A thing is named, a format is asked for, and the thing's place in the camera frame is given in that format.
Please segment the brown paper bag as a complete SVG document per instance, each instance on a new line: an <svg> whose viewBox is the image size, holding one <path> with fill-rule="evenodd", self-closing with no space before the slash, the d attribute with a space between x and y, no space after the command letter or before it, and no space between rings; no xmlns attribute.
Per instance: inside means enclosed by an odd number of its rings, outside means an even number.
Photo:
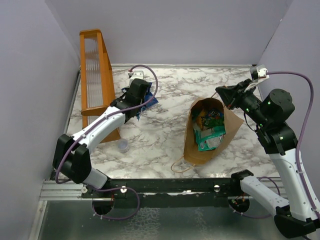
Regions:
<svg viewBox="0 0 320 240"><path fill-rule="evenodd" d="M200 151L198 150L198 144L196 143L196 135L193 129L192 111L201 110L202 108L208 109L209 107L216 107L218 110L226 114L224 118L224 127L226 133L221 139L220 145L216 149ZM234 112L229 110L221 101L213 97L198 97L190 106L188 118L185 126L184 133L184 149L182 156L171 165L171 170L175 173L184 173L196 166L204 165L224 149L228 147L231 141L234 139L236 133L244 123L244 120L238 117ZM186 161L190 164L185 169L174 169L174 166L181 161Z"/></svg>

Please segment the blue Burts crisps packet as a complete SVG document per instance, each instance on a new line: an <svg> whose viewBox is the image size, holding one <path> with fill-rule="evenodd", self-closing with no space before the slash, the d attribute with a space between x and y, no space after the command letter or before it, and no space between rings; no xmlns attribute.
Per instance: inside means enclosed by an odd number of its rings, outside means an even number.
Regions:
<svg viewBox="0 0 320 240"><path fill-rule="evenodd" d="M144 102L148 101L153 96L153 94L151 93L151 86L152 86L152 83L148 82L148 87L147 87L147 90L146 90L146 94L144 96ZM143 111L145 111L147 109L147 107L148 107L148 104L142 106L140 108L140 110L137 112L136 118L137 118L138 121L140 120L141 113Z"/></svg>

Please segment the dark blue snack packet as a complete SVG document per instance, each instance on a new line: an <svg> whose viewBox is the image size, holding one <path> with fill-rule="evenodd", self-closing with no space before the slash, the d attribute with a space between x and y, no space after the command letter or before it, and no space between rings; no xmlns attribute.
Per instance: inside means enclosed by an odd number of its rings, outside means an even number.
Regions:
<svg viewBox="0 0 320 240"><path fill-rule="evenodd" d="M121 91L122 91L123 94L125 94L128 90L129 90L129 87L124 87L124 88L121 89ZM146 108L146 110L149 109L149 108L151 108L152 106L158 104L158 103L159 103L159 101L157 100L156 97L154 97L154 98L148 103L148 107Z"/></svg>

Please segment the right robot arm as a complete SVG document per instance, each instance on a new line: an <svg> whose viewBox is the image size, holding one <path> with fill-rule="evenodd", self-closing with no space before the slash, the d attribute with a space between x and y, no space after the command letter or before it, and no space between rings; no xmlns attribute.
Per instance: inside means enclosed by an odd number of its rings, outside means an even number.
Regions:
<svg viewBox="0 0 320 240"><path fill-rule="evenodd" d="M229 189L240 196L246 193L261 204L273 217L279 232L286 238L304 237L320 227L317 216L320 202L305 175L303 161L296 156L298 140L286 120L295 110L292 97L283 89L273 89L263 100L249 88L252 81L246 79L236 85L215 89L227 109L243 110L256 124L258 141L275 165L287 198L283 198L260 183L250 171L231 175Z"/></svg>

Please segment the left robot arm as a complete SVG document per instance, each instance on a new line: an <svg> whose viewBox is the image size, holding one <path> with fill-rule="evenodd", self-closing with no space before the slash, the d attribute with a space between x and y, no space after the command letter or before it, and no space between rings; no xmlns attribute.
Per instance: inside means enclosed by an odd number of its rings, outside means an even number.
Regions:
<svg viewBox="0 0 320 240"><path fill-rule="evenodd" d="M72 136L63 134L58 138L52 163L57 183L64 183L59 180L62 173L76 184L92 186L101 198L110 193L108 176L92 167L90 154L109 134L137 115L149 86L143 79L134 79L94 122Z"/></svg>

